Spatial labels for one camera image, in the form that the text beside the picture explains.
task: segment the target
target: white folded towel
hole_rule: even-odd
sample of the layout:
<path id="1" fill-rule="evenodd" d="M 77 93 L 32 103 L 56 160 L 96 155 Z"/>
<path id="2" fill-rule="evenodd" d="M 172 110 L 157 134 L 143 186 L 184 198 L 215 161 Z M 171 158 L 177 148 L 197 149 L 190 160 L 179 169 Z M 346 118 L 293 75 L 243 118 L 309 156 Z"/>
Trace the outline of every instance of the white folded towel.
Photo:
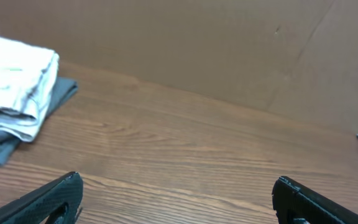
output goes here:
<path id="1" fill-rule="evenodd" d="M 53 50 L 0 37 L 0 130 L 34 140 L 58 71 Z"/>

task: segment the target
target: teal cloth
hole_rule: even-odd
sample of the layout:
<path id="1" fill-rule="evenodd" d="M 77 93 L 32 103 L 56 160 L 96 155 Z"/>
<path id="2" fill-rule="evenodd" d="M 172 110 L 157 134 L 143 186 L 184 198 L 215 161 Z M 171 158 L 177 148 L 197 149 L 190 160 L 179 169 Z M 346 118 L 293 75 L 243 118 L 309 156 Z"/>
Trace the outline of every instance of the teal cloth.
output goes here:
<path id="1" fill-rule="evenodd" d="M 70 99 L 77 92 L 77 89 L 76 81 L 69 78 L 58 77 L 52 90 L 47 116 L 50 116 L 56 109 Z M 3 166 L 8 161 L 9 156 L 20 143 L 21 140 L 19 138 L 0 131 L 0 166 Z"/>

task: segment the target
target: brown wooden surface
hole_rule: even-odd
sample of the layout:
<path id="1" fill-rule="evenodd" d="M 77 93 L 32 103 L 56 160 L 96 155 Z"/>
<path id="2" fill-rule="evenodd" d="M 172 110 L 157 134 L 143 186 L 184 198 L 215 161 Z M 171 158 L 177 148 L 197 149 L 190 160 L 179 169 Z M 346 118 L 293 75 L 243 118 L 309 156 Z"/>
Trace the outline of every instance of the brown wooden surface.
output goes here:
<path id="1" fill-rule="evenodd" d="M 281 175 L 358 213 L 358 142 L 341 133 L 62 63 L 79 92 L 0 168 L 0 206 L 70 170 L 79 223 L 277 223 Z"/>

